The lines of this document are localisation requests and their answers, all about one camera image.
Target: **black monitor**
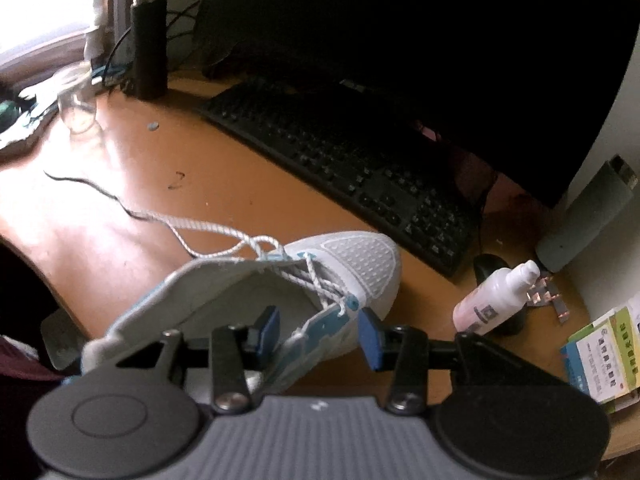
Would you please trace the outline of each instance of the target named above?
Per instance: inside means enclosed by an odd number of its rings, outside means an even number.
[[[250,46],[387,95],[555,205],[639,24],[638,0],[202,0],[194,45],[212,63]]]

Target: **white sneaker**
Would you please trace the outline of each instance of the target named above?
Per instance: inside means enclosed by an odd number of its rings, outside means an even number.
[[[249,237],[227,226],[133,210],[86,179],[53,178],[89,184],[117,200],[130,216],[166,225],[196,258],[120,316],[102,338],[84,346],[83,372],[164,330],[178,328],[186,339],[206,337],[219,326],[251,325],[265,307],[275,305],[280,343],[268,370],[250,374],[248,386],[252,392],[281,392],[321,360],[356,348],[358,311],[368,306],[383,319],[398,293],[398,247],[385,235],[340,232],[282,246],[274,238]],[[226,251],[200,254],[177,229],[217,232],[240,241]],[[275,249],[265,252],[261,242]],[[255,259],[233,256],[245,245],[255,251]]]

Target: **screw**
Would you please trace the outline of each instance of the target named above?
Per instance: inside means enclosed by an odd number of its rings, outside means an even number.
[[[249,405],[249,399],[238,392],[220,394],[215,400],[216,406],[225,411],[244,410]]]
[[[415,413],[424,405],[422,398],[416,394],[397,394],[391,399],[391,405],[399,412]]]

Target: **glass cup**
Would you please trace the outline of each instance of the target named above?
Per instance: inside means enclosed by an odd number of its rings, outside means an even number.
[[[97,105],[91,72],[91,62],[79,61],[53,75],[58,88],[60,118],[72,134],[81,134],[95,123]]]

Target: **white shoelace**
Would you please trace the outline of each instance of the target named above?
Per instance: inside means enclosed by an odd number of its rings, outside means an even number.
[[[108,192],[103,187],[99,186],[92,180],[88,178],[76,177],[76,176],[53,176],[47,171],[44,172],[49,178],[57,181],[70,181],[70,182],[79,182],[80,184],[87,184],[90,187],[93,187],[96,191],[103,194],[104,196],[115,200],[120,207],[124,209],[124,211],[135,218],[136,220],[142,220],[145,222],[158,222],[169,229],[178,238],[180,244],[184,247],[184,249],[193,257],[193,258],[223,258],[223,257],[232,257],[234,254],[237,254],[240,249],[244,246],[249,246],[255,252],[258,260],[266,260],[266,253],[260,246],[260,243],[267,243],[272,245],[281,255],[283,260],[289,259],[291,262],[291,266],[287,268],[287,270],[283,270],[280,267],[271,267],[271,271],[275,274],[281,276],[285,280],[291,283],[295,283],[296,285],[302,286],[307,290],[310,290],[318,295],[318,299],[320,300],[320,304],[322,305],[322,309],[328,309],[334,306],[334,304],[338,304],[340,306],[340,312],[338,316],[343,316],[346,312],[346,299],[348,296],[348,291],[345,290],[342,286],[337,283],[332,282],[331,280],[326,280],[324,278],[320,278],[316,273],[316,267],[318,263],[313,260],[313,258],[308,254],[304,253],[303,260],[293,260],[290,256],[285,252],[283,245],[280,244],[275,238],[259,235],[259,236],[249,236],[242,231],[238,231],[237,229],[233,229],[232,227],[215,224],[212,222],[203,222],[200,220],[193,220],[190,218],[179,218],[175,216],[164,215],[161,213],[156,213],[154,211],[148,210],[135,210],[124,204],[124,202],[120,199],[120,197]],[[210,233],[218,233],[225,236],[229,236],[232,238],[236,238],[239,242],[233,247],[225,250],[219,251],[217,253],[199,253],[194,249],[190,248],[187,245],[187,242],[182,238],[180,233],[177,231],[178,229],[187,229],[191,231],[205,231]],[[306,270],[300,268],[300,263],[306,263]]]

